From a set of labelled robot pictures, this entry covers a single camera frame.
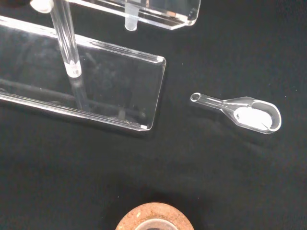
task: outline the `clear acrylic stand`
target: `clear acrylic stand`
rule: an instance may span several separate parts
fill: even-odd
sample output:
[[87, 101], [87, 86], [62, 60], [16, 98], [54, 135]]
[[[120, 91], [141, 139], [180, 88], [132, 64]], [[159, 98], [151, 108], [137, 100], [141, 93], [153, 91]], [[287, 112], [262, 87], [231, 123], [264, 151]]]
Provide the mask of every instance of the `clear acrylic stand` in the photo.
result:
[[0, 99], [136, 131], [151, 129], [165, 59], [79, 35], [74, 43], [68, 9], [62, 6], [60, 15], [52, 16], [56, 30], [0, 16], [6, 44], [0, 47]]
[[144, 22], [169, 30], [193, 25], [198, 17], [201, 0], [69, 0], [125, 17], [125, 27], [136, 30]]

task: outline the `white powder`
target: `white powder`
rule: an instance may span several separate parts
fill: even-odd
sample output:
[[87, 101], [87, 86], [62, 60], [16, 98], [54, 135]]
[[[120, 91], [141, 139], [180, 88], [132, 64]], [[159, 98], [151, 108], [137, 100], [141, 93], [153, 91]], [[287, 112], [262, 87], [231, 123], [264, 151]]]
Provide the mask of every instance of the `white powder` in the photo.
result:
[[236, 109], [234, 117], [239, 123], [260, 130], [267, 130], [272, 126], [272, 118], [268, 113], [259, 109], [253, 109], [252, 107]]

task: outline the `black cloth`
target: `black cloth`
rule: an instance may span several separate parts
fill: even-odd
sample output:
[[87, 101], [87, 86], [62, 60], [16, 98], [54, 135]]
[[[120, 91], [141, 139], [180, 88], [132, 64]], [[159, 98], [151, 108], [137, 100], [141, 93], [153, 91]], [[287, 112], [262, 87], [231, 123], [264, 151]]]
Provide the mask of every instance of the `black cloth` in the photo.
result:
[[[3, 105], [0, 229], [113, 230], [151, 201], [196, 230], [307, 229], [306, 1], [206, 1], [175, 31], [72, 6], [77, 34], [167, 59], [153, 130], [140, 137]], [[4, 11], [41, 20], [29, 7]], [[201, 92], [275, 104], [264, 135], [191, 107]]]

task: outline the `acrylic rod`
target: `acrylic rod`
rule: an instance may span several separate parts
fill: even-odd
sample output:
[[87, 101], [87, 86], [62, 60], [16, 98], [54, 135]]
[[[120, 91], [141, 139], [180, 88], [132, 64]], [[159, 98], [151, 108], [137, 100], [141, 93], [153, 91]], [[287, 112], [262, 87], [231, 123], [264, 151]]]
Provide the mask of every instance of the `acrylic rod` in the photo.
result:
[[67, 74], [72, 78], [79, 77], [82, 71], [69, 2], [66, 0], [53, 0], [53, 9], [50, 14], [53, 26], [57, 32], [59, 47]]

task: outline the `acrylic base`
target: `acrylic base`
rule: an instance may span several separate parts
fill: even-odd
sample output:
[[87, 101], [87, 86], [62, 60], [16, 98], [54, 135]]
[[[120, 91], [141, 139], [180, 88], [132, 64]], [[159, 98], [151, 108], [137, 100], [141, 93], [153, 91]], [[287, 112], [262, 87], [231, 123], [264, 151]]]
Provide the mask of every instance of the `acrylic base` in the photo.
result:
[[151, 129], [165, 59], [76, 35], [82, 75], [65, 70], [55, 30], [0, 16], [0, 100]]

